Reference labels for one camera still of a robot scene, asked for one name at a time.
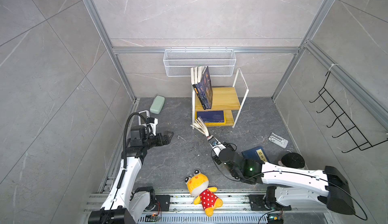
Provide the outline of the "blue book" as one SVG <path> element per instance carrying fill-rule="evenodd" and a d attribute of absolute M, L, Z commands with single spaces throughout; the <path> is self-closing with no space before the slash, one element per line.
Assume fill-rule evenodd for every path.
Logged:
<path fill-rule="evenodd" d="M 242 155 L 246 159 L 255 159 L 263 162 L 269 162 L 269 158 L 261 146 L 245 150 L 242 152 Z"/>

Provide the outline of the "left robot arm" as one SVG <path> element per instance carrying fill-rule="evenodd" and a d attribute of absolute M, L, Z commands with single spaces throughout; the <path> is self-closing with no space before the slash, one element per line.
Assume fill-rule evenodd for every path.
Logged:
<path fill-rule="evenodd" d="M 171 131 L 157 133 L 157 124 L 148 110 L 128 117 L 117 178 L 100 210 L 91 212 L 89 224 L 136 224 L 144 211 L 159 206 L 152 186 L 133 190 L 148 150 L 170 144 L 174 136 Z"/>

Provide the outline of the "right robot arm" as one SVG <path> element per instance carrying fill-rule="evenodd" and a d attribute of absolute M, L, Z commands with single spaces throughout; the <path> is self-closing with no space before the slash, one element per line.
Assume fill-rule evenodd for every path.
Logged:
<path fill-rule="evenodd" d="M 286 209 L 300 201 L 318 203 L 343 215 L 357 215 L 358 202 L 351 196 L 349 182 L 333 166 L 326 166 L 324 170 L 290 168 L 244 158 L 222 144 L 213 146 L 211 156 L 216 166 L 226 167 L 231 181 L 267 184 L 263 204 L 268 209 Z"/>

